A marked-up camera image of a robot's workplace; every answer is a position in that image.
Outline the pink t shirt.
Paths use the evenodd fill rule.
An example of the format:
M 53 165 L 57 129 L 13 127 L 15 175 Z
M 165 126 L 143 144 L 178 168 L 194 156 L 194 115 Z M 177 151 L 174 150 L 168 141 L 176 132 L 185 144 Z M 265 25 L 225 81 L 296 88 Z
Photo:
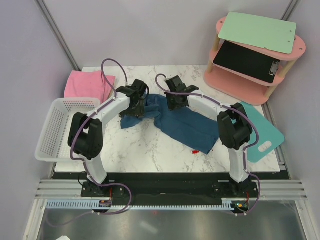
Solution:
M 65 98 L 96 98 L 105 102 L 112 91 L 102 71 L 82 72 L 73 70 L 64 90 Z

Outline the blue t shirt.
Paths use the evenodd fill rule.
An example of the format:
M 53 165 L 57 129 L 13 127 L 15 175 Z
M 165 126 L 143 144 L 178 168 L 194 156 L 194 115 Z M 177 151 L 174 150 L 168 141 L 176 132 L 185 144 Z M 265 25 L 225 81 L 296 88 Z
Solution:
M 208 154 L 220 138 L 218 123 L 187 107 L 169 110 L 166 97 L 150 94 L 144 106 L 144 116 L 124 116 L 120 126 L 128 129 L 147 119 L 170 138 L 194 150 Z

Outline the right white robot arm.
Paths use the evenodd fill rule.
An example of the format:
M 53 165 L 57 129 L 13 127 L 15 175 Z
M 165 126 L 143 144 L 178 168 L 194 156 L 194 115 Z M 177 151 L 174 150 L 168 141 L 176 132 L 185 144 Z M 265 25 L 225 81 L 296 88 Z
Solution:
M 255 141 L 249 144 L 250 135 L 255 132 L 256 139 L 259 133 L 249 120 L 242 104 L 224 104 L 214 98 L 204 95 L 196 86 L 187 87 L 184 83 L 166 81 L 169 90 L 165 90 L 168 107 L 176 110 L 178 107 L 193 107 L 207 115 L 213 114 L 217 120 L 219 139 L 228 148 L 230 161 L 229 191 L 235 197 L 242 196 L 247 191 L 246 181 L 250 176 L 247 169 L 247 149 L 256 145 Z

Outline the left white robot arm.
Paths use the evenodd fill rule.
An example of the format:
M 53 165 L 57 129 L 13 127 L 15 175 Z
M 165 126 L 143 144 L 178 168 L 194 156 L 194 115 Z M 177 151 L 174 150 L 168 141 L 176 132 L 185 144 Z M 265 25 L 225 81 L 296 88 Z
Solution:
M 70 158 L 82 161 L 87 178 L 93 182 L 92 191 L 99 197 L 106 196 L 110 185 L 104 181 L 107 172 L 103 167 L 101 152 L 107 124 L 117 116 L 141 117 L 144 115 L 144 100 L 149 87 L 121 86 L 116 96 L 88 113 L 77 112 L 71 122 L 68 136 Z

